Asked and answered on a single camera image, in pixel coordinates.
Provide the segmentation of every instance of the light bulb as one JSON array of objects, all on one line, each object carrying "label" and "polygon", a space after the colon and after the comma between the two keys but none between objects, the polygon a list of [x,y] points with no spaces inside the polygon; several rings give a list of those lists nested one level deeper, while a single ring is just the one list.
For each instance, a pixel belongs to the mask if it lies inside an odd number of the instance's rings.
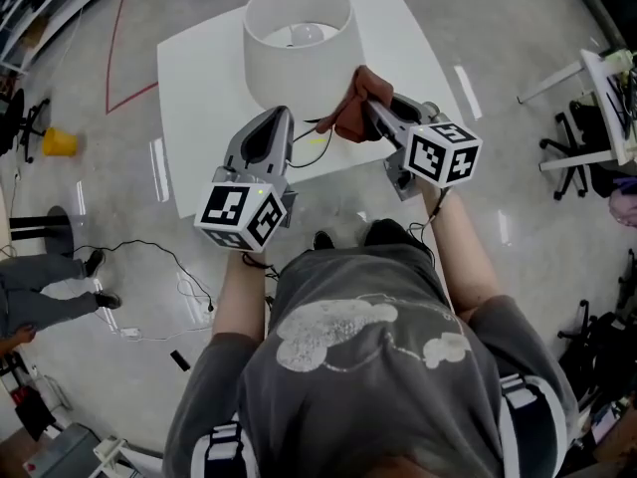
[{"label": "light bulb", "polygon": [[319,25],[314,23],[303,23],[292,29],[292,45],[307,46],[319,43],[325,38]]}]

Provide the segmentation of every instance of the white lampshade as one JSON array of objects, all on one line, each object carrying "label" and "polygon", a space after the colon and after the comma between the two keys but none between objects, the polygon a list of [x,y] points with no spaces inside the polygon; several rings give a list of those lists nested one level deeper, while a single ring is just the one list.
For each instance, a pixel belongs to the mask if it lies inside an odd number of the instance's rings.
[{"label": "white lampshade", "polygon": [[[294,29],[303,24],[319,26],[325,38],[294,46],[290,34],[299,37]],[[252,97],[264,109],[285,105],[297,120],[331,114],[354,71],[365,63],[349,0],[250,0],[243,26],[246,83]],[[308,27],[303,32],[315,30]],[[283,42],[282,33],[288,34]]]}]

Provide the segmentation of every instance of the person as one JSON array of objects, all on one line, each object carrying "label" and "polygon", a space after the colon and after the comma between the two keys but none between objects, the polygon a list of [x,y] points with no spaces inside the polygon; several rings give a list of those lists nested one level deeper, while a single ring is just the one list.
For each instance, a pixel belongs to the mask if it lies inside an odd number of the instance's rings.
[{"label": "person", "polygon": [[[431,215],[440,190],[419,186]],[[500,378],[516,372],[548,382],[572,431],[572,390],[455,191],[432,226],[449,299],[432,253],[394,221],[352,249],[320,232],[282,271],[266,337],[264,271],[249,265],[266,258],[232,252],[164,475],[233,476],[210,466],[240,434],[241,462],[251,447],[262,477],[501,477]]]},{"label": "person", "polygon": [[93,276],[104,259],[104,252],[96,250],[87,262],[57,254],[0,262],[0,357],[32,341],[44,328],[91,314],[99,307],[119,308],[121,299],[107,292],[86,292],[65,300],[40,292],[52,283]]}]

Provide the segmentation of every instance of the yellow cup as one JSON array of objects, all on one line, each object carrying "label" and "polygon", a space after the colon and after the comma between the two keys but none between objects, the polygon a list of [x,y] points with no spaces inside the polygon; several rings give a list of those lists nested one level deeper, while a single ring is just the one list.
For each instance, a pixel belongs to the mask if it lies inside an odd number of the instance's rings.
[{"label": "yellow cup", "polygon": [[76,155],[78,138],[62,130],[49,127],[44,134],[42,151],[44,155]]}]

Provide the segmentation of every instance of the equipment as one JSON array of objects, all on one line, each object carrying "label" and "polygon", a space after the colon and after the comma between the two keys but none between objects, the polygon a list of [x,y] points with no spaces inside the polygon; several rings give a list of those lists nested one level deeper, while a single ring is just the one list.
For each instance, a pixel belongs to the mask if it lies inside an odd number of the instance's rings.
[{"label": "equipment", "polygon": [[[450,122],[433,103],[394,95],[389,109],[364,103],[365,135],[387,138],[396,151],[385,170],[401,200],[418,193],[414,175],[441,187],[472,178],[482,141]],[[230,141],[224,163],[201,197],[195,226],[224,248],[261,252],[278,226],[290,225],[297,194],[285,178],[294,118],[286,107],[263,112]]]}]

